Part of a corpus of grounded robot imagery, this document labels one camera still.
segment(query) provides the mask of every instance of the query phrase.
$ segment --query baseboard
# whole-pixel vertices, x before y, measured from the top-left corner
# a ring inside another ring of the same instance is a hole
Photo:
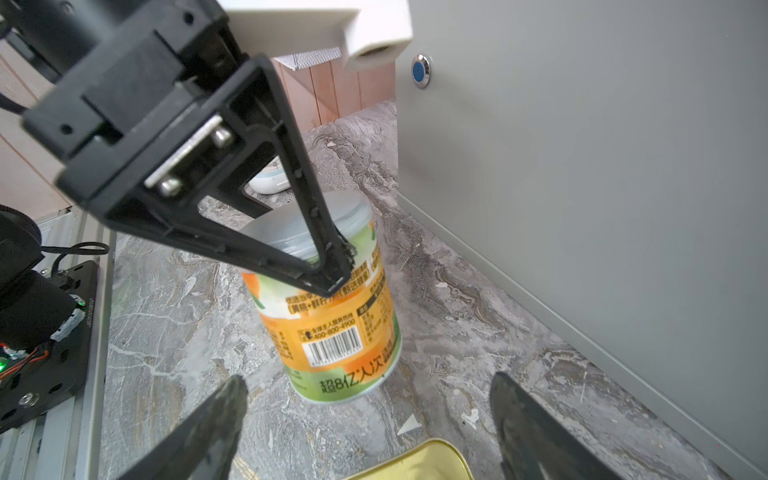
[[[757,465],[690,416],[662,392],[643,380],[632,369],[527,291],[520,283],[497,268],[477,250],[430,217],[428,213],[408,198],[398,194],[398,204],[733,478],[737,480],[768,480],[768,474],[760,470]]]

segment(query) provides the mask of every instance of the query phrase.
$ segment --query black plastic bracket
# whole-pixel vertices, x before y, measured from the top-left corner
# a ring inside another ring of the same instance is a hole
[[[227,20],[214,0],[150,0],[23,125],[65,163],[57,185],[110,228],[331,296],[349,279],[351,246],[331,221],[272,63],[246,58]],[[210,122],[227,141],[214,140]],[[198,210],[211,196],[253,218],[269,211],[244,188],[275,155],[317,248],[311,264]]]

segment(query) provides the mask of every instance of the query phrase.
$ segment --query black mounting plate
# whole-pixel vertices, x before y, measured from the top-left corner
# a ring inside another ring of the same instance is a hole
[[[52,409],[77,394],[85,385],[88,374],[88,355],[91,347],[94,301],[98,265],[89,260],[65,271],[69,278],[60,287],[85,301],[85,318],[61,342],[53,343],[50,356],[40,362],[29,363],[14,375],[0,382],[0,433],[19,427],[34,417]],[[9,363],[6,369],[21,360]],[[25,408],[18,404],[27,393],[39,395],[38,401]]]

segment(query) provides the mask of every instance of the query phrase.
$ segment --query orange can label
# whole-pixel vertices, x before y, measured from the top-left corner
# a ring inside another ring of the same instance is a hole
[[[291,383],[316,402],[348,399],[378,385],[399,356],[399,325],[372,225],[355,240],[361,258],[330,298],[243,274]]]

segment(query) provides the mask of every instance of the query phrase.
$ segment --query marble floor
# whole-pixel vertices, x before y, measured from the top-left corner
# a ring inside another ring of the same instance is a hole
[[[404,338],[396,371],[354,402],[310,405],[291,389],[236,267],[120,235],[101,478],[119,476],[237,374],[250,394],[231,478],[345,478],[440,437],[475,478],[499,479],[488,406],[497,371],[624,478],[728,478],[397,206],[393,101],[304,138],[323,189],[372,202]],[[215,201],[204,209],[233,227],[245,221]],[[397,435],[411,415],[421,426]]]

